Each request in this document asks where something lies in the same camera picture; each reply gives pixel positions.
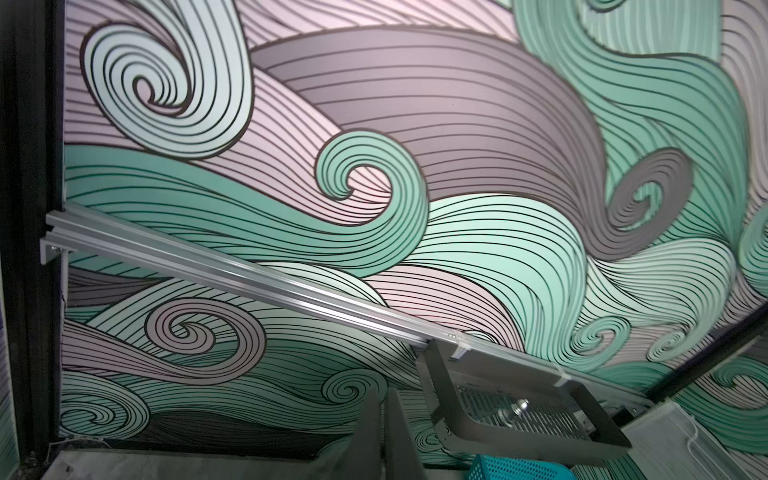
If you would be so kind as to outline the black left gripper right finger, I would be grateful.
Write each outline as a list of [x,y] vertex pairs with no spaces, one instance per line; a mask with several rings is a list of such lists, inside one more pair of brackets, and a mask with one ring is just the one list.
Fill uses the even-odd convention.
[[399,393],[390,388],[385,399],[384,460],[388,480],[426,480]]

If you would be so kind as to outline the clear plastic wall holder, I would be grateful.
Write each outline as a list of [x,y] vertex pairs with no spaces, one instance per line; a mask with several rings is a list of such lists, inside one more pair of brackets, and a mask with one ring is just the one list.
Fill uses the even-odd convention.
[[629,452],[603,467],[575,466],[577,479],[765,479],[767,458],[726,449],[669,400],[622,428]]

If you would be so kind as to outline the black perforated metal shelf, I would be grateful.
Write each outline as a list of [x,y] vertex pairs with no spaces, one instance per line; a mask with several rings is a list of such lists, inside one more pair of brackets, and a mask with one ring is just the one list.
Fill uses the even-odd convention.
[[632,444],[582,383],[433,340],[416,368],[435,433],[457,453],[604,466]]

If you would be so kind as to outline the aluminium rail back wall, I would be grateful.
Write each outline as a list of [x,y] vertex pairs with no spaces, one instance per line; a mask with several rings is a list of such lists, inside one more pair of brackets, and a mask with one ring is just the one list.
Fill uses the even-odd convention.
[[622,405],[635,415],[654,404],[641,392],[77,204],[48,212],[45,222],[48,230],[43,242],[69,251],[106,256],[421,349],[435,341],[447,367],[456,374],[497,384],[538,377],[560,387],[573,380],[595,398]]

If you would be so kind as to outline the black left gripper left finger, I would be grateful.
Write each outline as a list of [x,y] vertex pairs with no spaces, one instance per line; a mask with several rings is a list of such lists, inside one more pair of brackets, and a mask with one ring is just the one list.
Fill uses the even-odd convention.
[[337,479],[376,480],[381,475],[381,406],[378,394],[369,391],[362,404],[355,431],[337,467]]

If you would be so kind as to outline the teal plastic basket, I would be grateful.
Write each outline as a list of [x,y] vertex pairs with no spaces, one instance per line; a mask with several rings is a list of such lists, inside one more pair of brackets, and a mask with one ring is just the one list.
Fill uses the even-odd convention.
[[469,480],[576,480],[567,467],[535,460],[477,455],[468,472]]

